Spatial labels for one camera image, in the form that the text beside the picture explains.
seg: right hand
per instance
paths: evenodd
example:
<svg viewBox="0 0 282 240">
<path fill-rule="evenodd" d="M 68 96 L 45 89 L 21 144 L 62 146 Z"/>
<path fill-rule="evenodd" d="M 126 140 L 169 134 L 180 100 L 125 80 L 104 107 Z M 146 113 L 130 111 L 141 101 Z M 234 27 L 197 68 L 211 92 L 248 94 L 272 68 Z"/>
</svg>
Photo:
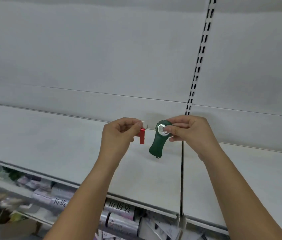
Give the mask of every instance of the right hand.
<svg viewBox="0 0 282 240">
<path fill-rule="evenodd" d="M 167 125 L 163 130 L 174 135 L 169 141 L 185 141 L 201 160 L 204 161 L 222 152 L 206 118 L 180 115 L 167 121 L 172 125 Z"/>
</svg>

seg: left hand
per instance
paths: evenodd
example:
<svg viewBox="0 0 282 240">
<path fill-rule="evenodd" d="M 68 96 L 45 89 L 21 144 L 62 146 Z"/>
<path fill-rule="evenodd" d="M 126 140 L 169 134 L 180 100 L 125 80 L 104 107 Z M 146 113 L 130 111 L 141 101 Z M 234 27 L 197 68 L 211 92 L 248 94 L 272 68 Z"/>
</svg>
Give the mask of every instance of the left hand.
<svg viewBox="0 0 282 240">
<path fill-rule="evenodd" d="M 142 125 L 135 118 L 121 118 L 104 125 L 98 160 L 117 167 Z"/>
</svg>

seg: green bottle opener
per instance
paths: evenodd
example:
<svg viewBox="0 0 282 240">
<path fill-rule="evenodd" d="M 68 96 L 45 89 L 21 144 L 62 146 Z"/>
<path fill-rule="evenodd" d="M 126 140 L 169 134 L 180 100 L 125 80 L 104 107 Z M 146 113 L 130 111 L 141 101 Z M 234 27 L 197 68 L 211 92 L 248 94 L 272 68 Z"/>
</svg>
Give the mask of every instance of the green bottle opener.
<svg viewBox="0 0 282 240">
<path fill-rule="evenodd" d="M 172 125 L 172 124 L 167 120 L 161 120 L 155 126 L 155 137 L 149 149 L 149 152 L 156 158 L 162 157 L 162 150 L 165 142 L 169 137 L 173 136 L 169 132 L 163 130 L 163 128 L 166 127 L 167 125 Z"/>
</svg>

